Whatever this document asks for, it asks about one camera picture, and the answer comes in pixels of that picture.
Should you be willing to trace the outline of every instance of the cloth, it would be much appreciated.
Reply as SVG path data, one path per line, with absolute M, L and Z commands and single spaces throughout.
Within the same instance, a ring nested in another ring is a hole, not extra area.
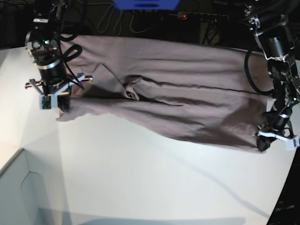
M 257 151 L 253 135 L 267 99 L 247 81 L 244 52 L 96 36 L 62 42 L 62 49 L 73 44 L 83 52 L 68 63 L 72 71 L 94 80 L 85 90 L 73 85 L 71 110 L 59 121 L 113 113 L 169 138 Z M 249 68 L 260 89 L 272 89 L 263 56 L 251 56 Z

